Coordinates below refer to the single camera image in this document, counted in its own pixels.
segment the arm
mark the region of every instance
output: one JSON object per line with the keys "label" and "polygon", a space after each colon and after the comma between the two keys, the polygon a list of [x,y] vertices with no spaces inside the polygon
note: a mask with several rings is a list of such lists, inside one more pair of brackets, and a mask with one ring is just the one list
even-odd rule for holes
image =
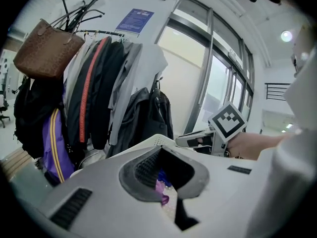
{"label": "arm", "polygon": [[229,141],[227,148],[231,157],[240,156],[244,159],[257,160],[262,150],[276,147],[281,140],[291,136],[292,134],[285,134],[271,137],[241,132]]}

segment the railing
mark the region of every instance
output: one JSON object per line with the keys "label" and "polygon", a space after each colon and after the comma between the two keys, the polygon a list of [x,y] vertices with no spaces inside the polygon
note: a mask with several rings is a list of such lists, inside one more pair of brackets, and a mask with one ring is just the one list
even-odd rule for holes
{"label": "railing", "polygon": [[289,83],[265,83],[266,85],[266,99],[285,101],[284,93]]}

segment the purple bag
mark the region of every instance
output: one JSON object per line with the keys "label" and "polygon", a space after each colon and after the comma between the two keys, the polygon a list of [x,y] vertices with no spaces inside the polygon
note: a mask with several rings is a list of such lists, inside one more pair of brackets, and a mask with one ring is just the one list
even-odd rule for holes
{"label": "purple bag", "polygon": [[45,168],[63,183],[75,169],[65,148],[59,109],[55,109],[43,124],[43,145]]}

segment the red strap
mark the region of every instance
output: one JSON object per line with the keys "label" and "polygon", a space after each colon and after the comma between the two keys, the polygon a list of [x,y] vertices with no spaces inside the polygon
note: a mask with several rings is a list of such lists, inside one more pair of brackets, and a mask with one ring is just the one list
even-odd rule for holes
{"label": "red strap", "polygon": [[97,56],[100,50],[102,49],[103,45],[105,44],[106,39],[107,38],[102,39],[99,46],[97,47],[94,57],[90,63],[86,80],[85,80],[83,95],[81,97],[81,103],[80,103],[80,113],[79,113],[79,141],[81,143],[85,142],[85,115],[86,115],[86,105],[87,105],[88,89],[90,85],[91,74],[93,72],[93,68],[94,68]]}

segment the window frame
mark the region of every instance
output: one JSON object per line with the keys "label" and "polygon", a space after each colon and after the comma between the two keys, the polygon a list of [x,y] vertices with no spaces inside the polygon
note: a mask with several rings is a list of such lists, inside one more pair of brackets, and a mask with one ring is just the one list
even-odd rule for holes
{"label": "window frame", "polygon": [[[193,38],[194,40],[201,43],[205,46],[205,54],[204,54],[204,61],[202,65],[202,74],[200,78],[199,87],[197,89],[196,99],[194,102],[194,106],[192,112],[190,114],[186,129],[184,133],[190,133],[193,131],[196,120],[198,118],[200,109],[203,104],[204,96],[206,94],[207,85],[209,81],[209,76],[211,72],[211,64],[212,64],[212,57],[217,57],[222,63],[225,64],[227,67],[231,67],[234,72],[237,73],[237,77],[242,79],[242,89],[241,89],[241,98],[239,102],[238,110],[242,111],[246,91],[249,92],[250,95],[250,111],[248,114],[248,118],[251,113],[252,108],[252,100],[253,100],[253,93],[254,93],[254,69],[253,69],[253,56],[247,46],[244,44],[243,39],[234,31],[234,29],[218,14],[216,14],[212,8],[202,4],[197,0],[189,0],[201,6],[202,8],[208,10],[207,13],[207,23],[208,23],[208,31],[206,32],[196,24],[192,23],[191,21],[176,15],[175,13],[171,13],[169,18],[167,19],[165,25],[163,26],[159,36],[156,39],[156,44],[159,42],[160,37],[162,36],[164,29],[166,26],[171,27],[177,31],[180,31],[187,36]],[[214,18],[220,20],[233,34],[237,37],[239,41],[239,52],[241,56],[241,60],[243,62],[243,67],[240,67],[233,61],[229,55],[228,50],[216,39],[213,38],[213,20]],[[247,77],[247,71],[250,72],[250,79]]]}

